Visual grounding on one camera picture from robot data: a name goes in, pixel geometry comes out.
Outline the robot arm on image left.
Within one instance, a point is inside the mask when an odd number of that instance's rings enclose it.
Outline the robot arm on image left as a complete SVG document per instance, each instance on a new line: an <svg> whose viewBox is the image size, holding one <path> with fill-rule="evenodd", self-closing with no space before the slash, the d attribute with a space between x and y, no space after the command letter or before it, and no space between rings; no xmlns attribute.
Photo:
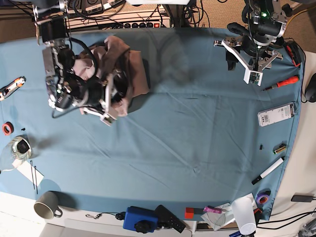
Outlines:
<svg viewBox="0 0 316 237"><path fill-rule="evenodd" d="M111 125L140 109L155 86L150 63L121 38L87 46L70 36L65 0L32 2L37 38L42 39L49 105L63 116L73 110Z"/></svg>

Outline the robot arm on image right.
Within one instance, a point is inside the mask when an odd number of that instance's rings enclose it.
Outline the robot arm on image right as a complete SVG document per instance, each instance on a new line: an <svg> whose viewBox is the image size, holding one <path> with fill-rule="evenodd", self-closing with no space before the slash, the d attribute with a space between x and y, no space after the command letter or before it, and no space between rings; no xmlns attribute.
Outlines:
<svg viewBox="0 0 316 237"><path fill-rule="evenodd" d="M283 36L287 17L277 0L246 0L241 17L246 26L229 23L227 29L236 36L216 40L214 46L225 48L229 71L241 63L244 82L260 86L263 71L270 69L275 59L283 59L272 44Z"/></svg>

